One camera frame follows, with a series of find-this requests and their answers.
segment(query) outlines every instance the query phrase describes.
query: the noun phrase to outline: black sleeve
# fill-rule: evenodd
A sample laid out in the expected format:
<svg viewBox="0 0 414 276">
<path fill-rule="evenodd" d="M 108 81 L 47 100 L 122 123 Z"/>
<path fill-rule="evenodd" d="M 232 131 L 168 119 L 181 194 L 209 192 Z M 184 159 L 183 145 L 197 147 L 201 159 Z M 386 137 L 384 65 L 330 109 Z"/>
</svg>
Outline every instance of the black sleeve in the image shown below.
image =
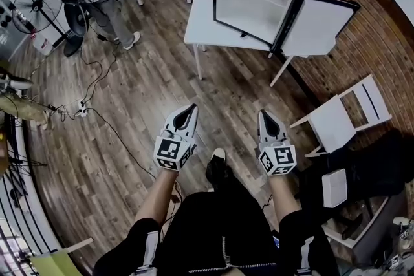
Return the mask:
<svg viewBox="0 0 414 276">
<path fill-rule="evenodd" d="M 339 276 L 338 265 L 322 227 L 308 222 L 303 211 L 285 216 L 280 222 L 280 260 L 283 275 L 294 275 L 301 267 L 301 247 L 314 237 L 309 246 L 311 270 L 321 276 Z"/>
<path fill-rule="evenodd" d="M 148 233 L 159 230 L 160 226 L 152 218 L 137 221 L 127 238 L 98 260 L 93 276 L 130 276 L 142 266 Z"/>
</svg>

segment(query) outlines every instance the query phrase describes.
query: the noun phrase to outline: gray pants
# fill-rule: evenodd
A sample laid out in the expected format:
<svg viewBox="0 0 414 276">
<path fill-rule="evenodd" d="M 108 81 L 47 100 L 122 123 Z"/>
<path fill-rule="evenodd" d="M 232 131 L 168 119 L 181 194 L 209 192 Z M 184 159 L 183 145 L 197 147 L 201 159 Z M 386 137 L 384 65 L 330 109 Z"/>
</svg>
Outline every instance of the gray pants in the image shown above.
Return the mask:
<svg viewBox="0 0 414 276">
<path fill-rule="evenodd" d="M 123 47 L 132 44 L 134 35 L 125 25 L 120 8 L 115 0 L 99 0 L 93 4 L 86 3 L 85 8 L 95 18 L 96 23 L 103 31 L 119 38 Z"/>
</svg>

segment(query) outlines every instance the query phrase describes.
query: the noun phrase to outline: power strip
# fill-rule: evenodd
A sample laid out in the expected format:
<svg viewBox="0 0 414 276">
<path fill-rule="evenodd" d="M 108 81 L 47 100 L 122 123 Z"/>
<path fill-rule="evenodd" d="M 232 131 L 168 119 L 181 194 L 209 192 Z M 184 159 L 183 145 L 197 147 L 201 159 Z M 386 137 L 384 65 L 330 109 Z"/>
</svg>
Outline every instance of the power strip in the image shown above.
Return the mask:
<svg viewBox="0 0 414 276">
<path fill-rule="evenodd" d="M 86 110 L 86 104 L 83 100 L 80 100 L 78 102 L 78 107 L 79 107 L 80 116 L 82 118 L 86 117 L 88 115 L 88 112 Z"/>
</svg>

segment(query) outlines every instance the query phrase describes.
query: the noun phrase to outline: fan base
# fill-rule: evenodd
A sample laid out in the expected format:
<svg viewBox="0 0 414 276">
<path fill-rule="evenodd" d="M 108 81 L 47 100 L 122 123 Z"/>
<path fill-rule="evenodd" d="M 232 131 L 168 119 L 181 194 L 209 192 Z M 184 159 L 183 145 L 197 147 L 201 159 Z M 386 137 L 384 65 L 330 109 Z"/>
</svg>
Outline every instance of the fan base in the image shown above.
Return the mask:
<svg viewBox="0 0 414 276">
<path fill-rule="evenodd" d="M 83 37 L 73 35 L 67 38 L 63 54 L 67 57 L 73 56 L 79 50 L 83 43 Z"/>
</svg>

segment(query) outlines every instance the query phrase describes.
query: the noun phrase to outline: zipper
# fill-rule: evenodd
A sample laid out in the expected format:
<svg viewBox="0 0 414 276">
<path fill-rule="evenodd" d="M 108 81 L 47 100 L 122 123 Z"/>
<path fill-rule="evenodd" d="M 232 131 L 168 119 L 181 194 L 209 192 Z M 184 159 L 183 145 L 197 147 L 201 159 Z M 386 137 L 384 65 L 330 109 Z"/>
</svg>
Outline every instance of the zipper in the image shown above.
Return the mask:
<svg viewBox="0 0 414 276">
<path fill-rule="evenodd" d="M 207 271 L 219 271 L 219 270 L 226 270 L 228 268 L 258 268 L 258 267 L 267 267 L 267 266 L 275 266 L 276 263 L 268 262 L 268 263 L 259 263 L 259 264 L 246 264 L 244 266 L 236 266 L 230 263 L 230 256 L 226 255 L 226 237 L 222 236 L 221 241 L 221 251 L 223 253 L 223 259 L 226 263 L 225 267 L 221 268 L 205 268 L 205 269 L 196 269 L 190 270 L 188 273 L 205 273 Z"/>
</svg>

